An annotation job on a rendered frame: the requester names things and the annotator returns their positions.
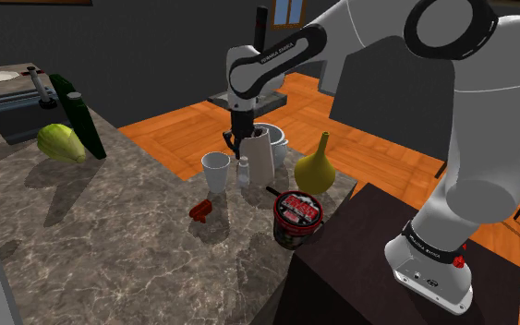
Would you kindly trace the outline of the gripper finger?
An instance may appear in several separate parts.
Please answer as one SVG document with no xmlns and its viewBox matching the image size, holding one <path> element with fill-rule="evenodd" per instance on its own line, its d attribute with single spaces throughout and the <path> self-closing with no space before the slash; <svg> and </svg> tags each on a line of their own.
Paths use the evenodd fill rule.
<svg viewBox="0 0 520 325">
<path fill-rule="evenodd" d="M 227 147 L 235 154 L 237 160 L 240 159 L 240 138 L 238 136 L 234 136 L 231 130 L 225 131 L 223 133 L 224 141 Z"/>
</svg>

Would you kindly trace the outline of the white paper cup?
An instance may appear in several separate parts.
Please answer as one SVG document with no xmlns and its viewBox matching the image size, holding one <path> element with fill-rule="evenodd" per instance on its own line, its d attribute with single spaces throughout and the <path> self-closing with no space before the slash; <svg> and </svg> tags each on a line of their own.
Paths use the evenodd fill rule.
<svg viewBox="0 0 520 325">
<path fill-rule="evenodd" d="M 201 158 L 203 172 L 212 193 L 225 190 L 230 162 L 230 157 L 219 151 L 208 152 Z"/>
</svg>

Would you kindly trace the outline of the grey low table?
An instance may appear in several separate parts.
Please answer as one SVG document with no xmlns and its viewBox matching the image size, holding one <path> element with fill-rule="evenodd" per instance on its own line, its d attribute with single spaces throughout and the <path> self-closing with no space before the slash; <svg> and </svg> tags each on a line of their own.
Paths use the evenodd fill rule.
<svg viewBox="0 0 520 325">
<path fill-rule="evenodd" d="M 207 101 L 222 107 L 225 110 L 229 109 L 227 92 L 218 93 L 207 98 Z M 276 110 L 287 104 L 287 95 L 278 91 L 272 91 L 267 95 L 261 95 L 255 108 L 255 117 L 262 116 L 273 110 Z"/>
</svg>

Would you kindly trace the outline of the small clear bottle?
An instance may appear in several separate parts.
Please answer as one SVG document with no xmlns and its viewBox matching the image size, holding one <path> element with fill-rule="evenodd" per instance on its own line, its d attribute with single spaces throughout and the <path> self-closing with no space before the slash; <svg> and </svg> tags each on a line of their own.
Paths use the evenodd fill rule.
<svg viewBox="0 0 520 325">
<path fill-rule="evenodd" d="M 249 186 L 249 164 L 246 156 L 240 157 L 236 171 L 238 186 L 241 188 L 247 188 Z"/>
</svg>

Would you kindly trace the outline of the grey round pot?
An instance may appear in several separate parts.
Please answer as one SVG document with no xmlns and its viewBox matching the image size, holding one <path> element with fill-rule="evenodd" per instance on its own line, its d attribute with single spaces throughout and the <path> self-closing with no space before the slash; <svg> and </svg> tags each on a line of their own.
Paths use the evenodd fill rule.
<svg viewBox="0 0 520 325">
<path fill-rule="evenodd" d="M 275 169 L 279 168 L 284 164 L 284 159 L 288 151 L 288 140 L 285 138 L 283 130 L 278 126 L 267 123 L 255 123 L 254 126 L 264 127 L 268 130 L 272 146 L 273 166 Z"/>
</svg>

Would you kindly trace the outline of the small red clip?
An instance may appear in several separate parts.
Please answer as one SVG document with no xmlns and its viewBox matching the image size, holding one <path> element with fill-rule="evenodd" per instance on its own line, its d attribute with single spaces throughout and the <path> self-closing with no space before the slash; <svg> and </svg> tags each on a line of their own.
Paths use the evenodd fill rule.
<svg viewBox="0 0 520 325">
<path fill-rule="evenodd" d="M 212 212 L 212 203 L 205 199 L 196 206 L 194 206 L 190 212 L 189 217 L 196 222 L 206 223 L 206 217 Z"/>
</svg>

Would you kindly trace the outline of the yellow long-necked vase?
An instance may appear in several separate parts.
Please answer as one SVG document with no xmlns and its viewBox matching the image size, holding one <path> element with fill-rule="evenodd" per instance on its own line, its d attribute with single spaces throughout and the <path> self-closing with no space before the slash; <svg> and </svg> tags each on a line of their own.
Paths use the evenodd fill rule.
<svg viewBox="0 0 520 325">
<path fill-rule="evenodd" d="M 297 161 L 294 177 L 300 191 L 318 195 L 333 185 L 335 169 L 325 155 L 329 136 L 330 133 L 324 131 L 316 151 Z"/>
</svg>

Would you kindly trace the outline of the red-lidded round tub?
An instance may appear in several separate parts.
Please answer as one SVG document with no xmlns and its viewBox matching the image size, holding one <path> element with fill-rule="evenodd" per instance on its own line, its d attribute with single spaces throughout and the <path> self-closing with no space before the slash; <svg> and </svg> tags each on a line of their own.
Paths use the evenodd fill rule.
<svg viewBox="0 0 520 325">
<path fill-rule="evenodd" d="M 323 208 L 302 191 L 268 190 L 276 196 L 272 207 L 274 239 L 286 249 L 297 249 L 323 224 Z"/>
</svg>

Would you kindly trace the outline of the wooden framed window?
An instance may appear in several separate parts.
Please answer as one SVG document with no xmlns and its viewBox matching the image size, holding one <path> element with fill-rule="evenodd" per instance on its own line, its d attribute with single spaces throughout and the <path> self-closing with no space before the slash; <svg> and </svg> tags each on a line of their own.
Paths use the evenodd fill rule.
<svg viewBox="0 0 520 325">
<path fill-rule="evenodd" d="M 306 0 L 272 0 L 272 28 L 299 28 L 305 20 Z"/>
</svg>

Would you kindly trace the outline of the dark green bottle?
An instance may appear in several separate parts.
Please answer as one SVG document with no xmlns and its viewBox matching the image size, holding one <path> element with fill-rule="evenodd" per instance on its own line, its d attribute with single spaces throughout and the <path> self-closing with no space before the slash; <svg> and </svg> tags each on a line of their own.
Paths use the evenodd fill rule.
<svg viewBox="0 0 520 325">
<path fill-rule="evenodd" d="M 74 86 L 59 74 L 49 79 L 63 105 L 67 118 L 83 146 L 98 160 L 106 158 L 106 152 L 91 118 L 88 106 Z"/>
</svg>

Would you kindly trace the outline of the green squash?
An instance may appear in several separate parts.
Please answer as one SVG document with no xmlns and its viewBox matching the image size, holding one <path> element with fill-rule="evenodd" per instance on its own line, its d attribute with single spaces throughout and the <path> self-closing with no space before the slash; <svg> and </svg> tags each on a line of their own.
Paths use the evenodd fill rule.
<svg viewBox="0 0 520 325">
<path fill-rule="evenodd" d="M 49 158 L 65 163 L 84 163 L 86 153 L 76 132 L 62 124 L 43 127 L 37 135 L 37 146 Z"/>
</svg>

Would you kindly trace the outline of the dark robot stand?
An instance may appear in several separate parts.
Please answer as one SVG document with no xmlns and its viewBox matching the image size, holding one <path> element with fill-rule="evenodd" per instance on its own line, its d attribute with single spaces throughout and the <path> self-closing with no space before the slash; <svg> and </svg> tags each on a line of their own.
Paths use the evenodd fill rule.
<svg viewBox="0 0 520 325">
<path fill-rule="evenodd" d="M 416 209 L 372 184 L 299 247 L 270 325 L 518 325 L 520 267 L 466 242 L 471 307 L 455 316 L 393 276 L 386 243 Z"/>
</svg>

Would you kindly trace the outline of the dark grey toaster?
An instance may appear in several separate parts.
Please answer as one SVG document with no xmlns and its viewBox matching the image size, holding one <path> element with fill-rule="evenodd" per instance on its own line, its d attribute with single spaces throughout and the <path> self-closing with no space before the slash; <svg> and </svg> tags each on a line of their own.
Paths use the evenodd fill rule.
<svg viewBox="0 0 520 325">
<path fill-rule="evenodd" d="M 45 87 L 57 106 L 43 109 L 41 96 L 35 89 L 0 93 L 0 135 L 9 145 L 37 137 L 39 130 L 50 124 L 71 126 L 54 89 Z"/>
</svg>

